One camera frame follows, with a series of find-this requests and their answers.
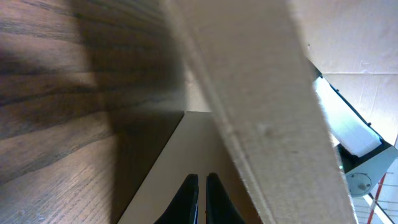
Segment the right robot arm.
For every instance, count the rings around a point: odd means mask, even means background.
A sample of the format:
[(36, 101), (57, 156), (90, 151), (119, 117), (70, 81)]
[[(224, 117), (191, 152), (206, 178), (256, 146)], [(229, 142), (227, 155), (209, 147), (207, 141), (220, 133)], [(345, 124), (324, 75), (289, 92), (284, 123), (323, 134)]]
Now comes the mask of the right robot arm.
[(388, 74), (315, 70), (315, 91), (352, 197), (374, 197), (397, 159), (396, 81)]

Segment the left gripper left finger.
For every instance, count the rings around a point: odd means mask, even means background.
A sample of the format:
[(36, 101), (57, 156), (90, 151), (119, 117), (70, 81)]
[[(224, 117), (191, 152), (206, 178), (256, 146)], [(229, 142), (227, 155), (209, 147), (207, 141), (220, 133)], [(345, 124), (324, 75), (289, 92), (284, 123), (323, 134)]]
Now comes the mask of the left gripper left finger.
[(198, 194), (198, 176), (187, 175), (169, 206), (155, 224), (197, 224)]

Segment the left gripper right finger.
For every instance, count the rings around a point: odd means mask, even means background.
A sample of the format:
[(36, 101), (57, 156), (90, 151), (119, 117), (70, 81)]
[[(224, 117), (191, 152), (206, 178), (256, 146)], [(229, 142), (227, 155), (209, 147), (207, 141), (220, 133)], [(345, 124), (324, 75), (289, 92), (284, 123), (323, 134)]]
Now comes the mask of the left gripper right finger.
[(216, 173), (206, 178), (206, 223), (245, 224)]

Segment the cardboard box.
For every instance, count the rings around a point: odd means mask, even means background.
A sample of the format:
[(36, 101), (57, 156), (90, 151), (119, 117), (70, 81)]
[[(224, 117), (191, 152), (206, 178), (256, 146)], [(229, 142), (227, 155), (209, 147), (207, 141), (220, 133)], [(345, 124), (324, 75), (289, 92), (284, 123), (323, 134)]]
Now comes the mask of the cardboard box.
[(121, 223), (154, 223), (217, 172), (248, 223), (356, 223), (287, 1), (162, 1), (209, 113), (188, 113)]

